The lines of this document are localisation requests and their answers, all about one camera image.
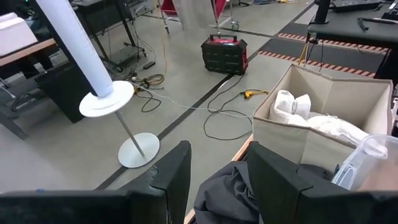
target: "clear plastic container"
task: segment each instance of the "clear plastic container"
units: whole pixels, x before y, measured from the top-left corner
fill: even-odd
[[[364,138],[332,182],[351,191],[398,190],[398,138]]]

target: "white tube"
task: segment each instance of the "white tube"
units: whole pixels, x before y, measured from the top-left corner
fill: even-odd
[[[112,79],[68,0],[37,0],[51,25],[79,65],[97,96],[113,91]]]

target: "cart wheel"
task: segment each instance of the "cart wheel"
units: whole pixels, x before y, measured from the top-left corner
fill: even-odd
[[[238,23],[232,23],[232,30],[233,31],[239,30],[239,24]]]

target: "yellow cable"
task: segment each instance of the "yellow cable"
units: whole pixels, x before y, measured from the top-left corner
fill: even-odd
[[[156,6],[157,3],[158,3],[156,0],[153,0],[153,2],[154,2],[154,6]],[[162,17],[162,10],[160,10],[160,7],[161,6],[159,6],[159,8],[158,8],[159,13],[158,13],[157,17],[163,18]],[[167,35],[167,32],[166,32],[166,29],[165,29],[164,24],[163,24],[163,19],[158,19],[158,20],[159,20],[159,24],[161,24],[161,29],[163,29],[161,38],[162,38],[163,57],[164,57],[164,76],[166,76],[166,74],[167,74],[167,57],[166,57],[166,47],[165,47],[164,35]]]
[[[298,60],[298,65],[300,65],[301,61],[302,61],[303,58],[304,58],[304,53],[305,53],[305,49],[307,48],[307,45],[308,45],[308,42],[306,42],[306,43],[304,44],[304,48],[303,48],[303,50],[301,51],[300,59]]]

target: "wooden desk edge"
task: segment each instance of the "wooden desk edge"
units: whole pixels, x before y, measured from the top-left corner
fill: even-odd
[[[0,66],[7,65],[8,63],[14,62],[22,57],[28,56],[34,52],[37,52],[39,50],[46,48],[46,47],[50,47],[53,44],[55,44],[55,40],[53,38],[51,38],[49,40],[45,40],[45,41],[35,44],[31,47],[28,47],[24,50],[20,50],[12,55],[9,55],[7,57],[0,59]]]
[[[240,158],[242,158],[243,154],[246,152],[246,149],[249,146],[249,143],[253,140],[253,135],[250,135],[248,137],[248,140],[246,140],[242,147],[240,148],[240,150],[235,154],[235,156],[232,158],[231,161],[238,161],[240,160]],[[192,220],[193,217],[195,216],[195,211],[193,211],[193,209],[191,209],[188,213],[188,215],[184,218],[184,224],[189,224]]]

